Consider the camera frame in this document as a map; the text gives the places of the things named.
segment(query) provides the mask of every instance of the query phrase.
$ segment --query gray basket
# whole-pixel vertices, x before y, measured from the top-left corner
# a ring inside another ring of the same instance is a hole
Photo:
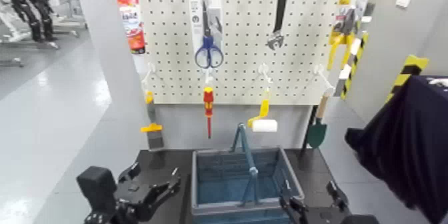
[[[304,200],[302,188],[280,147],[248,152],[252,153],[250,156],[258,170],[257,186],[248,189],[251,176],[244,146],[235,152],[232,149],[193,152],[191,207],[195,223],[289,223],[279,204],[286,180],[291,195]],[[248,201],[244,204],[245,191]]]

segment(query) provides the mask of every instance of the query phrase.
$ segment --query scissors blade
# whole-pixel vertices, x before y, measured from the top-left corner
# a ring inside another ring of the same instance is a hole
[[[205,0],[202,0],[202,20],[204,23],[204,36],[211,37],[209,26],[209,14],[207,12],[207,6],[205,4]]]

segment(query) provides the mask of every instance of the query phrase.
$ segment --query shovel handle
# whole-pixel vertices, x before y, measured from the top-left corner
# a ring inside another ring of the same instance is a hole
[[[322,96],[321,103],[319,104],[319,110],[317,111],[316,118],[322,119],[325,107],[327,106],[328,96]]]

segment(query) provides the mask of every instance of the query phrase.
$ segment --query pegboard hook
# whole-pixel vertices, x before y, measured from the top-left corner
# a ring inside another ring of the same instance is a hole
[[[148,79],[149,79],[149,76],[150,76],[152,73],[155,73],[155,66],[154,66],[154,64],[152,64],[151,62],[148,62],[148,72],[146,73],[145,77],[141,80],[141,88],[142,88],[142,90],[144,90],[144,91],[149,91],[149,88],[148,88],[148,86],[149,86]]]
[[[213,76],[211,75],[211,72],[213,69],[211,67],[204,69],[203,72],[205,73],[205,84],[208,85],[213,80]]]
[[[324,74],[323,74],[323,66],[321,64],[315,65],[313,72],[314,72],[314,75],[320,76],[322,78],[323,82],[325,82],[325,86],[326,86],[326,89],[325,89],[325,92],[324,92],[325,95],[327,97],[333,96],[333,94],[335,93],[336,88],[324,76]]]
[[[258,73],[263,75],[269,84],[274,83],[274,81],[272,81],[272,78],[267,76],[268,71],[269,67],[266,65],[266,63],[263,63],[258,67]]]

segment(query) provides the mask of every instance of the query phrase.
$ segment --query basket handle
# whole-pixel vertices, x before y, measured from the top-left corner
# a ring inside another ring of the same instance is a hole
[[[230,148],[230,152],[235,152],[235,148],[237,147],[238,137],[241,136],[241,148],[243,152],[246,154],[246,160],[249,164],[249,174],[250,179],[247,183],[246,190],[244,191],[243,199],[241,200],[241,206],[244,206],[247,202],[247,197],[249,194],[250,187],[254,186],[254,202],[255,204],[259,204],[258,199],[258,170],[255,167],[255,162],[253,161],[253,156],[249,144],[247,143],[246,137],[246,126],[243,123],[238,124],[237,133],[235,134],[235,139],[233,140],[233,145]]]

